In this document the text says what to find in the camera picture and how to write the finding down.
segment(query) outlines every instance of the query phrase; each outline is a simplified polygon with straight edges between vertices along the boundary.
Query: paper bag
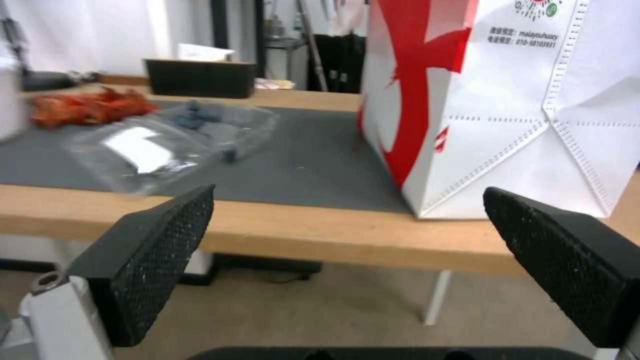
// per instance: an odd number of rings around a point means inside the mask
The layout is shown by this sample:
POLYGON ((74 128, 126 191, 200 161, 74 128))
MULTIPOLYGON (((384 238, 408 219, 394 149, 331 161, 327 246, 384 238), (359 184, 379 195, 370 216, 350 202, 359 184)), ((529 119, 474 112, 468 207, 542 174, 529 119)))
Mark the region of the paper bag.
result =
POLYGON ((640 160, 640 1, 373 0, 358 125, 419 218, 498 186, 608 217, 640 160))

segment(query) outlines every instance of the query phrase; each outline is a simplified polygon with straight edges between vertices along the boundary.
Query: black gripper pad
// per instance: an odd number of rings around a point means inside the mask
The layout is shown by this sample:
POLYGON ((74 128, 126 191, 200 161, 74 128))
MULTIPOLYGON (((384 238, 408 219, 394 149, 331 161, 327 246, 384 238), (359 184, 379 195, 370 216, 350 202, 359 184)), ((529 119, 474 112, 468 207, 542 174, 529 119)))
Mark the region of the black gripper pad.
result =
POLYGON ((137 345, 169 299, 213 212, 214 186, 123 216, 70 266, 89 282, 111 344, 137 345))
POLYGON ((597 347, 624 344, 640 313, 640 249, 597 219, 498 188, 484 208, 516 260, 597 347))

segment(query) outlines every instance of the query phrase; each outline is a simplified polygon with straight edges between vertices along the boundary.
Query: floor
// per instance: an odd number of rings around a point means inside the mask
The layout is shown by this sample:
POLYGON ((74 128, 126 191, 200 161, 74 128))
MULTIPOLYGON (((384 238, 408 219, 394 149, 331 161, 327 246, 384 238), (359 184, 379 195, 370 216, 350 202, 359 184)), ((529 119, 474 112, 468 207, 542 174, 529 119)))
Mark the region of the floor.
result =
MULTIPOLYGON (((178 286, 141 345, 118 359, 185 359, 238 345, 565 347, 575 328, 532 280, 456 273, 440 322, 418 318, 434 272, 326 265, 310 281, 230 270, 208 287, 178 286)), ((0 271, 11 315, 35 274, 0 271)))

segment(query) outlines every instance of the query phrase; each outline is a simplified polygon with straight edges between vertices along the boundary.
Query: wooden table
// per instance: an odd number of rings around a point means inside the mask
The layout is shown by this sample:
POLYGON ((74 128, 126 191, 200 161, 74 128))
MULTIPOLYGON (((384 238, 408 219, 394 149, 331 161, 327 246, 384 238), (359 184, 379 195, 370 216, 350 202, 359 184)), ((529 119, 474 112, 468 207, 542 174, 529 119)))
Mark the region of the wooden table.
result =
MULTIPOLYGON (((134 87, 148 93, 144 86, 134 87)), ((249 99, 219 100, 318 110, 356 111, 358 107, 357 95, 292 90, 258 90, 249 99)), ((0 185, 0 234, 94 240, 122 215, 164 200, 166 197, 132 200, 106 192, 0 185)), ((639 213, 640 174, 636 173, 605 222, 640 243, 639 213)), ((338 263, 523 272, 488 221, 418 221, 409 214, 376 211, 219 200, 200 248, 338 263)))

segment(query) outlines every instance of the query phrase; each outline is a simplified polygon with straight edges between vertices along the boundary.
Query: gray mat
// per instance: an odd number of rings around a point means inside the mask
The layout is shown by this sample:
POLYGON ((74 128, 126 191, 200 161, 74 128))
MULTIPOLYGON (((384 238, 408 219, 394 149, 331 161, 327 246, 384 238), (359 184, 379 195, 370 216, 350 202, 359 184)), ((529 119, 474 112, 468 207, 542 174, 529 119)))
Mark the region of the gray mat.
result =
MULTIPOLYGON (((356 136, 354 113, 271 110, 282 121, 267 147, 234 164, 213 163, 159 193, 177 195, 214 183, 217 199, 409 211, 373 150, 356 136)), ((0 143, 0 183, 109 191, 63 148, 67 138, 91 129, 33 128, 0 143)))

